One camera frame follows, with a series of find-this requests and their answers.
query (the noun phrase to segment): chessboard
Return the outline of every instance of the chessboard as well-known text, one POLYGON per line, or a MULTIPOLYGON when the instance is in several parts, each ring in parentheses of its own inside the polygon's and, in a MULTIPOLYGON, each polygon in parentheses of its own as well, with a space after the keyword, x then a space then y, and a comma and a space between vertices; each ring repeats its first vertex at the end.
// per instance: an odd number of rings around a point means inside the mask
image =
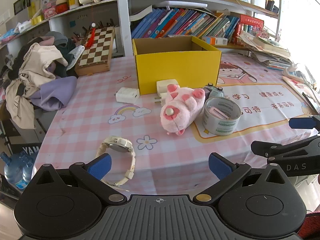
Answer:
MULTIPOLYGON (((87 38, 84 39, 84 45, 90 39, 91 35, 92 31, 90 31, 87 38)), ((76 63, 75 71, 79 76, 110 70, 114 35, 114 27, 95 30, 93 45, 90 49, 86 49, 82 53, 82 56, 76 63)))

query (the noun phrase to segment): cloud print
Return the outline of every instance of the cloud print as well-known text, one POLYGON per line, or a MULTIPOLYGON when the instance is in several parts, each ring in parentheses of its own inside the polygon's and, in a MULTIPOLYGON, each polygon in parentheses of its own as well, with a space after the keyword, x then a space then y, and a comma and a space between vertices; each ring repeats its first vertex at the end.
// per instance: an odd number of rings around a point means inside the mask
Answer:
POLYGON ((122 115, 122 114, 114 114, 110 117, 108 123, 109 124, 113 124, 113 123, 116 123, 116 122, 120 122, 120 121, 123 121, 125 119, 125 116, 122 115))
POLYGON ((150 114, 151 110, 145 107, 137 108, 136 111, 133 112, 134 117, 139 117, 145 114, 150 114))

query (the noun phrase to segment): purple book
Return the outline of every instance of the purple book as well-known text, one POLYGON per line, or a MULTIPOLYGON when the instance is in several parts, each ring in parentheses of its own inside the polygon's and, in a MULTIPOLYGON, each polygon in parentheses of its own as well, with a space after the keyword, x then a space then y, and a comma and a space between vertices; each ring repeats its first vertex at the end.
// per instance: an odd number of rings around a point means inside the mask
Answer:
POLYGON ((163 13, 158 17, 158 19, 150 26, 149 30, 143 35, 143 38, 148 38, 151 36, 151 34, 154 32, 154 30, 157 28, 159 22, 162 20, 164 16, 168 13, 167 10, 164 10, 163 13))

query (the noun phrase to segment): blue gripper pad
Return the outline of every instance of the blue gripper pad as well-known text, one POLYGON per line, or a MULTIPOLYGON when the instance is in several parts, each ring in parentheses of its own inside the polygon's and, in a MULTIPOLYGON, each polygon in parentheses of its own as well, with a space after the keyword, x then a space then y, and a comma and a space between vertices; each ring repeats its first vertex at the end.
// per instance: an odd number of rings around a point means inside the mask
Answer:
POLYGON ((292 129, 313 129, 316 121, 312 117, 291 118, 289 126, 292 129))
POLYGON ((232 172, 232 167, 213 154, 209 156, 209 169, 218 179, 222 180, 232 172))
POLYGON ((101 180, 111 170, 111 164, 111 156, 104 153, 87 164, 87 172, 96 179, 101 180))

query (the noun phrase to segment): watch face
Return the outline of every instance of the watch face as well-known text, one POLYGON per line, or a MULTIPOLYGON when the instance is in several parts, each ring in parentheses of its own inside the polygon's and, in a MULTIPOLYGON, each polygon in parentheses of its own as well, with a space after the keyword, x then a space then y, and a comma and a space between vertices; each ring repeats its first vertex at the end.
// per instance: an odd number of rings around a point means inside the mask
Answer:
POLYGON ((122 145, 113 144, 113 143, 109 143, 108 145, 109 145, 109 148, 111 148, 117 152, 126 153, 129 151, 129 149, 127 147, 124 147, 122 145))

